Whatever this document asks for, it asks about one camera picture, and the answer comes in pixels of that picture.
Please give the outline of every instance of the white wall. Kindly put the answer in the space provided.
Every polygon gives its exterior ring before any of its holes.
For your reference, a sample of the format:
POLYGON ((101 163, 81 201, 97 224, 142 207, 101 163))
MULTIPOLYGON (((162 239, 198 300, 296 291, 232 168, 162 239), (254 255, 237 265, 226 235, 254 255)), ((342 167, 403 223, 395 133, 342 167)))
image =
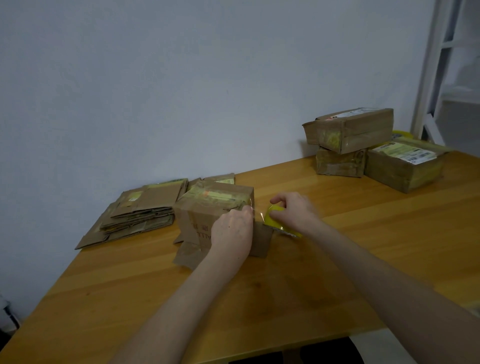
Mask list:
POLYGON ((2 2, 0 292, 29 314, 123 190, 300 158, 338 110, 408 130, 433 3, 2 2))

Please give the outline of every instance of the right hand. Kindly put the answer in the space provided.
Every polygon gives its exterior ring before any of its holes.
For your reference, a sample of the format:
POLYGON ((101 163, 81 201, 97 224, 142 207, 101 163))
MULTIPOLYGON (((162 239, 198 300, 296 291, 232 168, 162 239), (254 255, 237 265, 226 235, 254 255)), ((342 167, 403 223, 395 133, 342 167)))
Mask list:
POLYGON ((307 235, 312 224, 320 221, 316 209, 307 196, 302 196, 298 192, 280 192, 270 199, 271 204, 279 202, 285 210, 272 210, 270 217, 303 235, 307 235))

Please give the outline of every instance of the left hand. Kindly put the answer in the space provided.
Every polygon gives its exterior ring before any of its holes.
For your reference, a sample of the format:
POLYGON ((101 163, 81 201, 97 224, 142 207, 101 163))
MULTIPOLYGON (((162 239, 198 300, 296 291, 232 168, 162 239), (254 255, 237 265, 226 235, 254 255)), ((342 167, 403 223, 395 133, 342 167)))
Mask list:
POLYGON ((240 269, 252 247, 253 210, 230 210, 212 226, 212 248, 206 259, 215 260, 223 273, 232 278, 240 269))

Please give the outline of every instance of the wooden table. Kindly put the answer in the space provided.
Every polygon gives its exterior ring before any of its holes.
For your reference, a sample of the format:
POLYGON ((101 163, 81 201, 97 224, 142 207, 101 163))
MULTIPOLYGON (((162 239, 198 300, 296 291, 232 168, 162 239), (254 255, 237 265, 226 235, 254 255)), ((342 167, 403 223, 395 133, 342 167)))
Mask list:
MULTIPOLYGON (((256 215, 276 192, 310 197, 324 219, 376 256, 464 306, 480 303, 480 159, 446 157, 444 178, 410 194, 370 178, 321 176, 314 158, 237 175, 256 215)), ((0 354, 2 363, 106 363, 185 281, 177 225, 83 249, 0 354)), ((382 327, 309 241, 274 235, 200 323, 185 363, 221 362, 382 327)))

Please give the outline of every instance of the white shelf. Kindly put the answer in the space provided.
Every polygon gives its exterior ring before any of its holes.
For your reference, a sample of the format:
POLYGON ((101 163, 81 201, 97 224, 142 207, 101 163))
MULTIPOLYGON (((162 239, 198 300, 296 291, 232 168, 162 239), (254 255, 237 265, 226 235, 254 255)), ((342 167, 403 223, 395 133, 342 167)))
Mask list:
POLYGON ((472 47, 480 44, 480 38, 471 39, 456 39, 449 42, 443 42, 442 48, 460 48, 460 47, 472 47))
POLYGON ((442 93, 442 101, 465 102, 467 104, 480 105, 480 90, 446 87, 446 90, 442 93))

